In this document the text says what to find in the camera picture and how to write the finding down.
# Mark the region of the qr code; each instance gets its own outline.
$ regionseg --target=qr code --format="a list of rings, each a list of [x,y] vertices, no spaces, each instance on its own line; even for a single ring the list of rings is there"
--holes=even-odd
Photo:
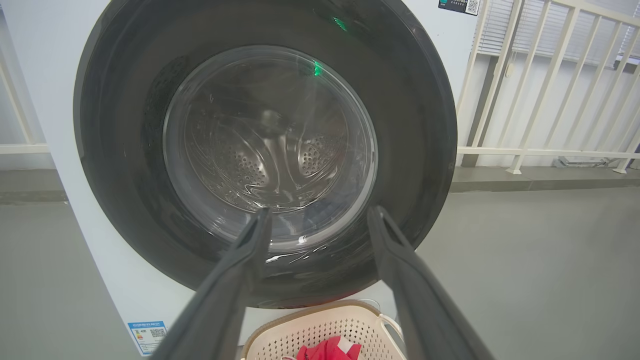
[[[164,329],[149,329],[149,331],[151,331],[151,336],[154,338],[162,338],[166,335]]]
[[[467,8],[465,9],[465,13],[470,13],[471,15],[478,15],[478,5],[480,0],[467,0]]]

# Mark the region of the white appliance body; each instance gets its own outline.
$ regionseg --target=white appliance body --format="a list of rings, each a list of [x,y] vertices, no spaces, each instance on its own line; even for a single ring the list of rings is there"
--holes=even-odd
[[[2,7],[56,168],[123,323],[129,330],[128,323],[162,321],[170,329],[193,290],[147,263],[120,236],[89,187],[76,147],[73,96],[78,63],[88,35],[108,3],[108,0],[4,0]],[[457,98],[476,17],[439,9],[437,0],[405,0],[405,3],[435,44]],[[383,313],[396,316],[393,294],[382,282],[349,298],[371,299]],[[293,311],[248,308],[239,344],[264,323]]]

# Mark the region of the window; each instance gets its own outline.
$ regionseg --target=window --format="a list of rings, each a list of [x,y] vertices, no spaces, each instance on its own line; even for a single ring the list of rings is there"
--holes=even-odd
[[[638,0],[586,1],[609,10],[640,17],[640,3]],[[516,28],[515,38],[513,40],[514,51],[518,53],[529,52],[543,5],[544,2],[542,0],[524,0],[520,22]],[[487,19],[481,33],[482,37],[478,48],[480,53],[491,55],[498,55],[500,53],[512,7],[513,0],[490,0]],[[568,9],[559,4],[552,3],[550,5],[542,36],[536,49],[537,55],[553,55],[567,13]],[[577,61],[582,55],[587,37],[591,31],[591,26],[593,25],[594,17],[594,15],[589,13],[580,12],[564,54],[566,60]],[[596,65],[600,63],[609,45],[614,26],[615,23],[613,21],[601,19],[586,58],[587,64]],[[623,25],[618,33],[614,48],[620,49],[620,52],[623,52],[629,46],[633,33],[633,27]],[[610,64],[610,67],[613,66],[613,59],[616,55],[615,53],[609,55],[607,64]],[[632,55],[638,55],[640,57],[640,45],[636,44],[634,46]]]

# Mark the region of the washing machine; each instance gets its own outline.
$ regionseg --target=washing machine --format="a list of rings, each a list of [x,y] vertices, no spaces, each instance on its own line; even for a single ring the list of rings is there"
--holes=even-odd
[[[69,201],[141,355],[159,341],[141,329],[170,329],[264,206],[266,276],[240,344],[345,297],[395,316],[365,212],[381,204],[417,246],[443,206],[476,26],[443,4],[3,1]]]

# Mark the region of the beige plastic basket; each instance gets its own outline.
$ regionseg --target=beige plastic basket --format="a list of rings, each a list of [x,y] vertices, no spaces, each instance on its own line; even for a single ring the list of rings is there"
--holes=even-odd
[[[332,302],[284,316],[257,329],[244,345],[242,358],[296,357],[303,345],[314,347],[339,335],[362,345],[358,360],[406,360],[385,324],[402,337],[400,326],[376,308],[357,300]]]

